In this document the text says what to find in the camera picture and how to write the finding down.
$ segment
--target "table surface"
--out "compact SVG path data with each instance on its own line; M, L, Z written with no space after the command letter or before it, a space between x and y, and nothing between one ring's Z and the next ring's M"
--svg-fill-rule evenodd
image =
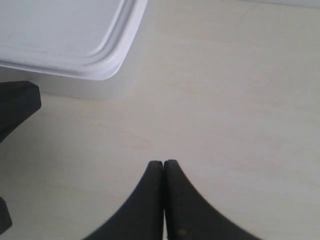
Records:
M112 101L42 94L0 145L1 240L80 240L148 161L177 159L219 211L265 240L320 236L320 10L158 0L135 84Z

